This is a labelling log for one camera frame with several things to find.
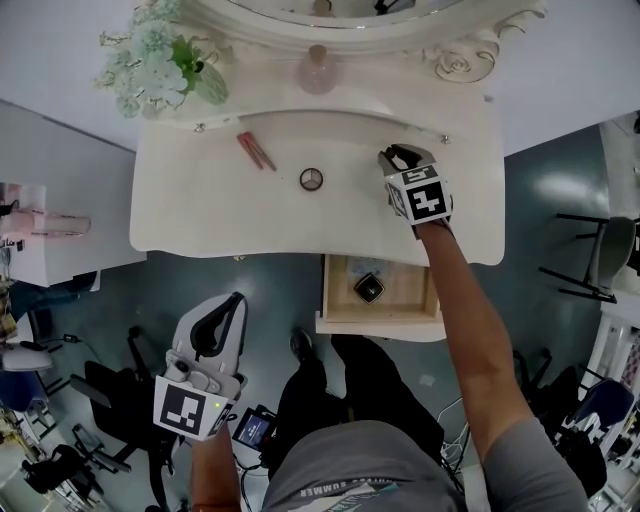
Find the gray floor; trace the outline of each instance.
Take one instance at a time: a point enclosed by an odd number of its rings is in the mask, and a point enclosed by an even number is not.
[[[599,303],[557,293],[557,283],[537,272],[541,264],[582,277],[590,250],[589,241],[574,235],[589,226],[554,219],[557,212],[606,216],[606,170],[597,127],[509,157],[507,169],[506,254],[496,267],[476,266],[476,275],[500,312],[514,346],[539,361],[548,347],[555,359],[552,377],[569,364],[588,360],[599,322]],[[249,321],[241,371],[249,377],[240,412],[246,406],[264,404],[275,410],[287,378],[296,362],[289,353],[288,334],[301,325],[313,332],[320,306],[320,257],[313,255],[261,255],[236,262],[232,258],[186,259],[163,253],[149,254],[143,264],[103,273],[102,289],[55,311],[60,332],[86,340],[103,364],[114,369],[130,366],[126,345],[129,326],[140,325],[145,338],[141,349],[154,369],[162,367],[181,315],[204,299],[239,290],[247,296]],[[433,413],[459,396],[444,341],[431,344],[383,342],[406,383]],[[320,340],[330,389],[344,393],[341,363],[327,340]],[[82,374],[85,359],[95,356],[82,345],[68,346],[57,354],[59,371]],[[427,375],[435,380],[421,385]],[[88,402],[71,389],[56,397],[63,427],[88,423]],[[461,409],[444,418],[448,437],[455,438],[463,424]],[[247,464],[254,452],[238,446]],[[189,451],[179,456],[178,474],[167,480],[171,500],[188,492]],[[142,454],[133,459],[131,475],[101,474],[100,483],[114,510],[144,510],[153,499]],[[265,478],[247,479],[253,509],[259,507]]]

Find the pink glass bottle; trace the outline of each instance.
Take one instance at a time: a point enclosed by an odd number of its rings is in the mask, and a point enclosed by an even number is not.
[[[309,94],[327,94],[338,82],[336,59],[322,45],[309,48],[298,65],[298,84]]]

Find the wooden drawer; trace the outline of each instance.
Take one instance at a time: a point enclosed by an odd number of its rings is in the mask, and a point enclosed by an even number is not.
[[[353,290],[362,277],[348,256],[325,256],[322,318],[328,323],[427,324],[440,322],[439,304],[427,267],[381,262],[384,293],[373,304]]]

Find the white wall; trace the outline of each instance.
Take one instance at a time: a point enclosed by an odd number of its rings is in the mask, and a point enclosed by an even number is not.
[[[104,62],[98,35],[124,28],[130,1],[0,1],[0,99],[135,149],[137,122],[91,87]],[[547,3],[548,19],[508,36],[486,82],[506,154],[640,109],[636,0]]]

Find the white vanity table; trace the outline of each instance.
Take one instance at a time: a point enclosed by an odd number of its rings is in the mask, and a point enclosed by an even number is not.
[[[388,206],[377,164],[380,150],[408,143],[431,151],[448,180],[452,228],[467,259],[498,264],[505,231],[500,130],[480,86],[448,82],[488,74],[500,35],[544,11],[525,0],[467,0],[447,2],[441,12],[432,12],[435,2],[417,2],[387,16],[318,18],[281,4],[264,2],[255,12],[249,0],[189,2],[192,23],[213,31],[230,96],[220,107],[189,96],[176,112],[144,125],[133,246],[191,257],[311,252],[428,266],[421,243]],[[339,55],[340,79],[314,96],[299,88],[295,69],[319,42]],[[254,166],[236,141],[245,131],[277,172]],[[299,185],[309,167],[325,176],[317,192]],[[438,314],[414,324],[320,316],[317,329],[444,337]]]

